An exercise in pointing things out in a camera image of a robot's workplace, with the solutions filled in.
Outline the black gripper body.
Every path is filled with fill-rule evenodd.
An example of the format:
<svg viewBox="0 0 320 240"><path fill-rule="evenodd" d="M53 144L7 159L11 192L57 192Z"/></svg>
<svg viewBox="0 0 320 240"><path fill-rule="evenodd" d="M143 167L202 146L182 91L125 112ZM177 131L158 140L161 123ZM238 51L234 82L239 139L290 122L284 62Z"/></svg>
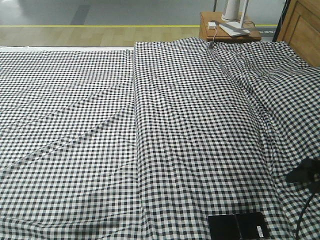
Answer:
<svg viewBox="0 0 320 240"><path fill-rule="evenodd" d="M316 174L320 174L320 159L305 158L285 176L285 180L288 183L309 183L307 188L310 192L319 192L320 181L315 180Z"/></svg>

